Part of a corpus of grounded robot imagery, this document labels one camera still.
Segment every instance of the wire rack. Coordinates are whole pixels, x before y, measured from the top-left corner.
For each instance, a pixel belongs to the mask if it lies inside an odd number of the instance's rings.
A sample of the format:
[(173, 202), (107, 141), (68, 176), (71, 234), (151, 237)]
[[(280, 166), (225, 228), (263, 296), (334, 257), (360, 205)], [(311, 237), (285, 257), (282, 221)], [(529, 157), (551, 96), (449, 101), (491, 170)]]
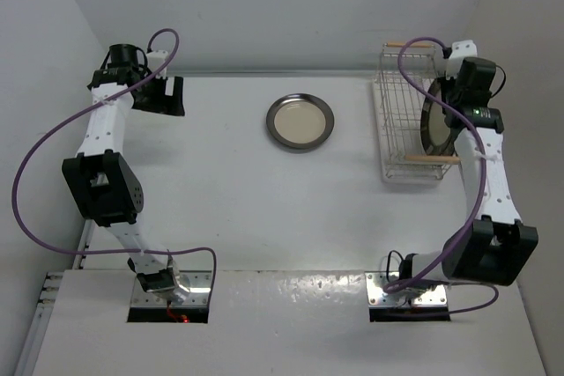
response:
[[(433, 184), (441, 181), (456, 157), (427, 156), (421, 143), (424, 97), (397, 70), (401, 44), (386, 43), (374, 79), (375, 113), (383, 177), (389, 182)], [(432, 45), (416, 44), (404, 55), (408, 75), (426, 90), (437, 73)]]

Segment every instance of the rectangular cutout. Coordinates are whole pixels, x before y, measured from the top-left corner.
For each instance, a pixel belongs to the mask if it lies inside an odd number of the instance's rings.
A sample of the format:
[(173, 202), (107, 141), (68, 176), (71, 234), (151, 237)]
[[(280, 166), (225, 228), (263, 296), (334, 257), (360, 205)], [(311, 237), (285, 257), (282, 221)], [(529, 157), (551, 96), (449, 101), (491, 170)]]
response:
[(427, 308), (371, 308), (370, 321), (450, 321), (448, 314), (425, 316), (428, 313), (447, 312), (447, 307)]
[(209, 315), (208, 301), (212, 273), (209, 271), (182, 272), (188, 278), (190, 295), (182, 304), (171, 305), (150, 292), (144, 292), (135, 279), (131, 294), (130, 323), (207, 323)]

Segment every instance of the white wall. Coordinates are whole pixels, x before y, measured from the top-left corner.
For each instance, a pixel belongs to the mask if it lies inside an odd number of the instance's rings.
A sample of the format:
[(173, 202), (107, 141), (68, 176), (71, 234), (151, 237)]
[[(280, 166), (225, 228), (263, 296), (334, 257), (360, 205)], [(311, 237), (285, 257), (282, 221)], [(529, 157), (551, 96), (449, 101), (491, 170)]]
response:
[(459, 37), (478, 0), (77, 0), (102, 44), (172, 26), (179, 70), (373, 69), (384, 41)]
[(516, 205), (540, 243), (520, 281), (550, 374), (564, 374), (564, 10), (563, 0), (481, 0), (468, 35), (503, 66), (506, 88), (493, 102), (506, 126), (505, 158)]
[[(26, 151), (71, 112), (87, 106), (85, 86), (103, 58), (74, 0), (0, 0), (0, 375), (12, 374), (45, 272), (70, 258), (35, 246), (11, 213), (11, 182)], [(43, 239), (75, 247), (81, 218), (61, 175), (85, 123), (45, 145), (24, 173), (23, 216)]]

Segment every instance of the white table surface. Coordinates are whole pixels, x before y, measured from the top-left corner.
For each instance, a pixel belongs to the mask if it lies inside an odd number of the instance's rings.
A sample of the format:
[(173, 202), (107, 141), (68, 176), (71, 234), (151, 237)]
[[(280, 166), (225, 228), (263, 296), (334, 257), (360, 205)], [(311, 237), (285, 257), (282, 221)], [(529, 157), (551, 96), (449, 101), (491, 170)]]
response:
[[(516, 287), (452, 322), (370, 323), (358, 272), (219, 272), (208, 324), (126, 323), (133, 273), (64, 275), (34, 376), (539, 376)], [(457, 308), (489, 299), (453, 289)]]
[[(325, 100), (335, 129), (294, 154), (265, 128), (289, 93)], [(208, 246), (220, 269), (376, 269), (392, 248), (430, 252), (463, 223), (457, 168), (436, 188), (382, 181), (367, 77), (189, 77), (183, 118), (132, 111), (124, 157), (145, 192), (147, 230), (174, 250)], [(90, 248), (119, 247), (106, 230)], [(178, 258), (208, 269), (207, 254)], [(123, 255), (91, 256), (86, 269), (127, 269)]]
[[(452, 322), (368, 321), (362, 270), (391, 248), (441, 248), (465, 216), (457, 169), (435, 188), (382, 181), (371, 89), (364, 77), (192, 77), (186, 117), (134, 111), (124, 156), (148, 231), (166, 248), (218, 252), (210, 323), (126, 323), (134, 274), (115, 269), (127, 257), (88, 257), (63, 278), (35, 376), (544, 374), (516, 286)], [(271, 103), (294, 92), (335, 114), (316, 151), (283, 151), (265, 131)], [(118, 245), (96, 229), (90, 247)], [(211, 266), (208, 254), (178, 262)], [(226, 271), (266, 269), (278, 271)], [(449, 305), (490, 295), (459, 288)]]

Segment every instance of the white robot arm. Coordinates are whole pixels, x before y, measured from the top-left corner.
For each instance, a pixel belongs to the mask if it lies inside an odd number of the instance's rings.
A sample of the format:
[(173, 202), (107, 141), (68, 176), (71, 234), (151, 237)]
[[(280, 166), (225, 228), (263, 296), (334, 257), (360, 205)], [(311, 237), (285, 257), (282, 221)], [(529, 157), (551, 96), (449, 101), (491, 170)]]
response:
[(63, 175), (83, 217), (106, 227), (124, 248), (141, 250), (130, 253), (128, 264), (143, 289), (166, 301), (182, 303), (189, 295), (189, 284), (172, 257), (146, 253), (163, 248), (145, 233), (143, 189), (122, 156), (125, 123), (132, 108), (184, 115), (182, 78), (167, 78), (163, 70), (140, 90), (106, 101), (150, 73), (149, 66), (159, 67), (167, 59), (167, 52), (150, 52), (141, 66), (137, 62), (139, 50), (131, 45), (114, 45), (110, 47), (108, 67), (105, 61), (94, 72), (89, 86), (93, 103), (106, 104), (91, 114), (77, 156), (63, 162)]
[[(451, 139), (461, 159), (467, 216), (471, 215), (479, 195), (481, 159), (486, 160), (486, 187), (478, 214), (463, 241), (425, 279), (509, 285), (538, 244), (538, 235), (536, 228), (523, 225), (513, 204), (503, 164), (501, 113), (487, 106), (492, 97), (489, 88), (496, 64), (475, 57), (477, 49), (472, 41), (454, 43), (448, 53), (445, 77), (439, 78), (442, 101), (472, 122), (485, 147), (483, 154), (474, 135), (454, 115), (445, 112), (445, 123), (450, 127)], [(400, 279), (418, 275), (441, 253), (409, 254), (401, 263)]]

